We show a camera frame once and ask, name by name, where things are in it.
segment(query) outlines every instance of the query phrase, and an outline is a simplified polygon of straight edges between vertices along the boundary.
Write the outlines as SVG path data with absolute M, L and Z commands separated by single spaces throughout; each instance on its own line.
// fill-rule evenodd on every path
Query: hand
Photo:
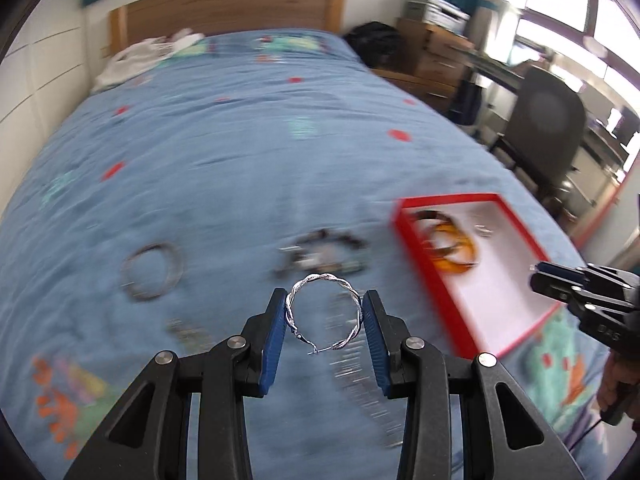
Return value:
M 616 402 L 618 383 L 640 383 L 640 362 L 623 359 L 615 352 L 610 352 L 602 373 L 602 382 L 596 398 L 601 410 L 606 410 Z M 640 420 L 640 396 L 631 403 L 626 414 L 633 420 Z

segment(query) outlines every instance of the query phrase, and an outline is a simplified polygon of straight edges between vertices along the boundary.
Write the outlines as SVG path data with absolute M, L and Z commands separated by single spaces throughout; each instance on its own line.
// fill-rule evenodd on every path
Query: blue gripper pad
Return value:
M 273 317 L 271 329 L 262 350 L 262 373 L 258 382 L 258 389 L 261 395 L 266 395 L 269 392 L 269 388 L 271 388 L 273 381 L 276 379 L 286 327 L 284 322 L 284 299 L 285 296 L 278 303 L 278 309 Z
M 545 274 L 551 274 L 557 278 L 568 280 L 569 282 L 584 284 L 584 274 L 579 270 L 569 269 L 567 267 L 557 266 L 549 262 L 540 262 L 536 265 L 538 272 L 544 272 Z
M 373 305 L 369 293 L 362 299 L 362 317 L 364 320 L 364 330 L 367 334 L 367 344 L 371 354 L 373 371 L 376 374 L 376 383 L 385 396 L 391 391 L 391 378 L 389 367 L 389 352 L 382 337 L 382 330 L 378 323 L 378 318 L 373 311 Z

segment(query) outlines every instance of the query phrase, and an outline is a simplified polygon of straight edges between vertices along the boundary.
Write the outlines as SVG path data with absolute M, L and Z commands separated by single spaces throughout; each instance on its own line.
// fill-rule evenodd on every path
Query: blue blanket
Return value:
M 0 228 L 0 406 L 46 478 L 61 479 L 156 352 L 189 354 L 239 333 L 274 287 L 303 277 L 274 277 L 278 248 L 328 226 L 370 243 L 370 266 L 350 276 L 354 287 L 377 289 L 413 334 L 450 351 L 390 214 L 400 197 L 476 191 L 500 193 L 553 261 L 581 263 L 509 171 L 370 73 L 339 38 L 304 30 L 207 38 L 89 97 L 11 200 Z M 135 302 L 122 287 L 123 261 L 160 241 L 180 249 L 184 275 L 161 298 Z M 135 267 L 137 282 L 162 283 L 158 254 Z M 340 301 L 331 284 L 300 292 L 303 333 L 333 342 L 328 320 Z M 337 332 L 345 335 L 353 313 L 343 311 Z M 379 424 L 336 379 L 335 354 L 306 352 L 287 336 L 269 395 L 246 402 L 255 477 L 394 478 L 399 447 L 389 428 L 402 423 L 402 401 L 376 397 L 386 417 Z M 504 363 L 570 438 L 588 417 L 603 357 L 561 312 Z M 367 359 L 363 352 L 363 374 L 370 374 Z M 547 394 L 548 384 L 558 391 Z M 578 453 L 585 473 L 598 478 L 596 435 Z M 190 446 L 190 465 L 194 456 Z

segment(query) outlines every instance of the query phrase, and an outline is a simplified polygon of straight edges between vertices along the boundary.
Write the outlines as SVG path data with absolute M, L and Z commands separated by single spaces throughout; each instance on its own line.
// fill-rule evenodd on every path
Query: black bag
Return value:
M 365 65 L 374 68 L 385 64 L 388 58 L 398 51 L 402 36 L 389 25 L 369 22 L 352 29 L 345 35 L 344 40 Z

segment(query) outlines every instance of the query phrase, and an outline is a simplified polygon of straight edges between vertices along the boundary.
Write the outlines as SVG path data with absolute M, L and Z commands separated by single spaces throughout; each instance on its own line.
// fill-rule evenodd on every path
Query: ring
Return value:
M 476 231 L 482 238 L 489 238 L 492 234 L 494 234 L 494 232 L 486 225 L 476 224 L 474 225 L 474 229 L 476 229 Z
M 315 344 L 313 344 L 311 341 L 309 341 L 309 339 L 305 338 L 300 333 L 300 330 L 298 330 L 298 327 L 296 326 L 296 321 L 293 319 L 293 310 L 292 310 L 293 298 L 295 297 L 297 291 L 299 291 L 307 283 L 314 282 L 316 280 L 328 280 L 329 282 L 336 282 L 338 283 L 338 285 L 342 286 L 343 288 L 346 288 L 350 292 L 351 296 L 353 297 L 353 302 L 358 307 L 356 324 L 354 325 L 353 329 L 351 329 L 350 334 L 342 341 L 337 341 L 331 346 L 327 346 L 326 348 L 322 348 L 320 350 L 318 350 L 318 347 L 316 347 Z M 285 312 L 284 312 L 285 322 L 287 323 L 287 325 L 289 325 L 289 328 L 291 329 L 291 332 L 293 333 L 293 335 L 296 336 L 296 338 L 300 339 L 300 341 L 302 341 L 303 343 L 311 345 L 314 348 L 314 351 L 309 352 L 309 354 L 317 354 L 319 352 L 324 352 L 325 350 L 339 350 L 341 348 L 344 348 L 360 333 L 360 329 L 362 327 L 362 300 L 360 299 L 360 295 L 351 286 L 351 283 L 349 283 L 347 280 L 343 280 L 329 273 L 310 274 L 303 280 L 300 280 L 299 282 L 297 282 L 291 288 L 291 292 L 287 294 L 287 297 L 284 301 L 284 309 L 285 309 Z
M 169 260 L 169 269 L 164 279 L 162 287 L 157 292 L 145 292 L 136 286 L 136 283 L 130 277 L 131 264 L 142 254 L 149 251 L 159 250 L 165 254 Z M 124 278 L 123 288 L 135 301 L 149 301 L 159 298 L 166 294 L 180 281 L 184 271 L 182 256 L 178 248 L 169 242 L 159 242 L 155 244 L 145 245 L 138 249 L 132 255 L 128 256 L 122 264 L 122 276 Z

